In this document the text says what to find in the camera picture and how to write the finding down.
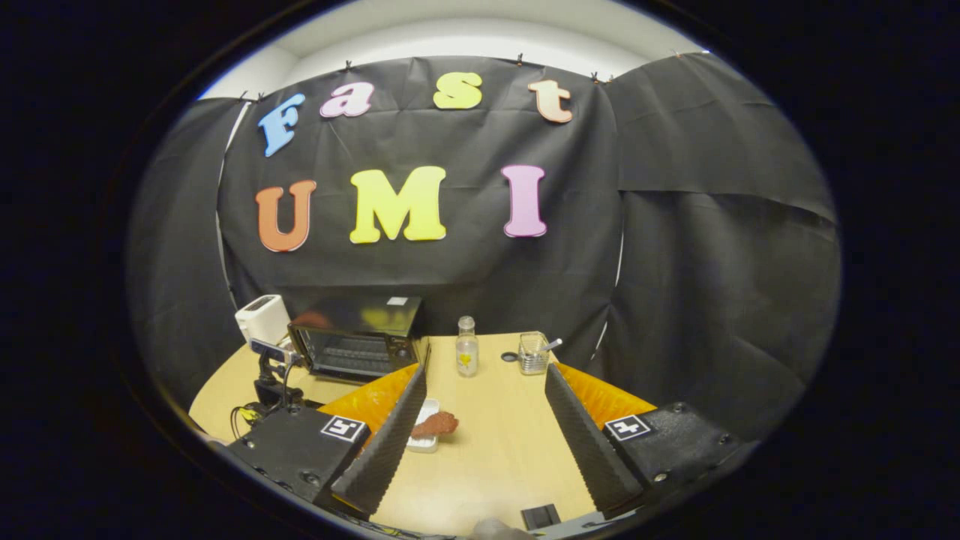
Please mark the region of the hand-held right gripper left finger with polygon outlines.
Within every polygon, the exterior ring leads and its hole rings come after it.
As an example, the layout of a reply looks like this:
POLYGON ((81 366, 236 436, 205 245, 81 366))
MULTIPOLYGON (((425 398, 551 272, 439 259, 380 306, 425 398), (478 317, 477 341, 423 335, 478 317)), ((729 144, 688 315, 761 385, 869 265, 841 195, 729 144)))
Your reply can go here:
POLYGON ((425 367, 394 372, 399 393, 377 431, 357 412, 286 406, 227 445, 231 458, 306 503, 351 507, 367 519, 380 508, 428 393, 425 367))

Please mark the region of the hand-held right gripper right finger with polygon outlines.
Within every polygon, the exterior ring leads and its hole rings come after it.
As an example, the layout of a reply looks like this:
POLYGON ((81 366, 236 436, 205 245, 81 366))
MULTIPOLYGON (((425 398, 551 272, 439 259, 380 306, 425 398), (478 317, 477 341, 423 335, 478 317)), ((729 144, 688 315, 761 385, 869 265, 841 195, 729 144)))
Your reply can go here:
POLYGON ((692 404, 654 406, 559 362, 549 365, 544 390, 606 518, 672 509, 740 468, 758 447, 692 404))

